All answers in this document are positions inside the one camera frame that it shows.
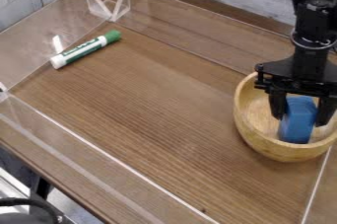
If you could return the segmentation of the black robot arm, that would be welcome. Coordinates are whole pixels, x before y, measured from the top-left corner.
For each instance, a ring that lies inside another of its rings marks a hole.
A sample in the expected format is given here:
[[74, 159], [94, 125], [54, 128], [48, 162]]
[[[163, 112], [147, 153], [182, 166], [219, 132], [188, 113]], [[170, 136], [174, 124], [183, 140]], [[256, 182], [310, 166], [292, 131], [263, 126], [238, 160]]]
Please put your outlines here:
[[337, 63], [330, 51], [337, 46], [337, 0], [292, 0], [296, 23], [291, 57], [256, 65], [255, 87], [270, 95], [272, 115], [286, 115], [290, 94], [319, 99], [315, 125], [330, 123], [337, 112]]

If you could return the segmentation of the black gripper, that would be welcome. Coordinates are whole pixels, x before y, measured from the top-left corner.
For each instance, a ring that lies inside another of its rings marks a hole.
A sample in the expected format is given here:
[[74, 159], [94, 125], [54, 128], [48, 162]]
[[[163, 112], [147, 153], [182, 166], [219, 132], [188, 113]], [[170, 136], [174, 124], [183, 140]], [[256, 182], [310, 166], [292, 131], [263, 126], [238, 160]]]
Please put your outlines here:
[[337, 111], [337, 64], [327, 60], [322, 67], [312, 60], [295, 62], [294, 57], [259, 63], [255, 67], [255, 87], [270, 94], [272, 115], [278, 120], [286, 113], [287, 94], [320, 97], [315, 125], [330, 123]]

